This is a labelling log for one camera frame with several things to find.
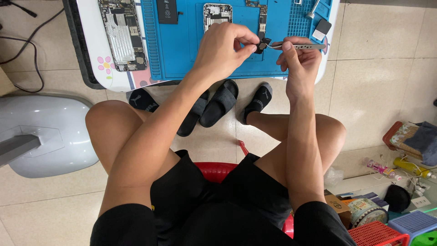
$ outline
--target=foot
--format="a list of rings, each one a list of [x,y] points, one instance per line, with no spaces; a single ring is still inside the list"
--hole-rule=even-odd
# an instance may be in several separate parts
[[[155,112],[155,110],[159,107],[152,96],[144,89],[130,91],[126,93],[126,97],[129,101],[129,104],[135,109]]]
[[[250,112],[257,111],[261,112],[267,104],[269,104],[272,99],[273,90],[269,83],[264,82],[260,85],[258,90],[255,92],[250,103],[244,108],[240,114],[240,122],[243,125],[247,125],[246,119]]]

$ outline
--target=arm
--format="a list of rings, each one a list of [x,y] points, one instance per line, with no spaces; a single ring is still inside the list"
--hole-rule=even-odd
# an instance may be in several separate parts
[[[241,48],[239,42],[246,46]],[[99,216],[122,204],[151,207],[150,187],[185,116],[207,88],[228,77],[256,50],[253,44],[258,42],[258,37],[245,26],[211,26],[201,41],[193,69],[116,157]]]
[[[311,43],[307,38],[284,39],[277,64],[288,68],[286,92],[290,100],[286,178],[294,211],[310,201],[326,202],[323,195],[323,169],[316,138],[314,81],[322,55],[316,49],[296,50],[291,43]]]

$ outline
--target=pink bottle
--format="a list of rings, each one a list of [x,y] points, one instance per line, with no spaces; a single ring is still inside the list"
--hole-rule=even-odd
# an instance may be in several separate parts
[[[363,161],[363,163],[368,167],[371,168],[375,171],[377,171],[378,173],[384,175],[386,178],[389,179],[396,179],[396,180],[401,180],[401,176],[396,175],[395,171],[389,167],[385,167],[377,162],[375,162],[374,160],[369,159],[368,157],[366,157]]]

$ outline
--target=tweezers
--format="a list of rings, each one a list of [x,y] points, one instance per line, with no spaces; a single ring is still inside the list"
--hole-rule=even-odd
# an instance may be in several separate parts
[[[267,45],[267,47],[271,49],[280,48],[282,47],[282,43],[284,42],[278,42],[274,45]],[[324,44],[293,44],[295,49],[324,49],[326,45]]]

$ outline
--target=yellow bottle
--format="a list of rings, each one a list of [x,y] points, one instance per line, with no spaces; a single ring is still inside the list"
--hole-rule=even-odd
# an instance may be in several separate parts
[[[429,179],[429,178],[435,179],[435,178],[437,178],[431,171],[429,171],[429,170],[427,170],[426,168],[423,168],[423,167],[419,167],[419,166],[416,167],[415,164],[413,164],[411,162],[408,162],[406,158],[404,158],[402,161],[401,161],[401,158],[396,158],[394,160],[393,164],[398,166],[398,167],[400,167],[400,168],[402,168],[402,169],[405,169],[407,171],[415,173],[417,176],[420,175],[421,177],[423,177],[425,179]]]

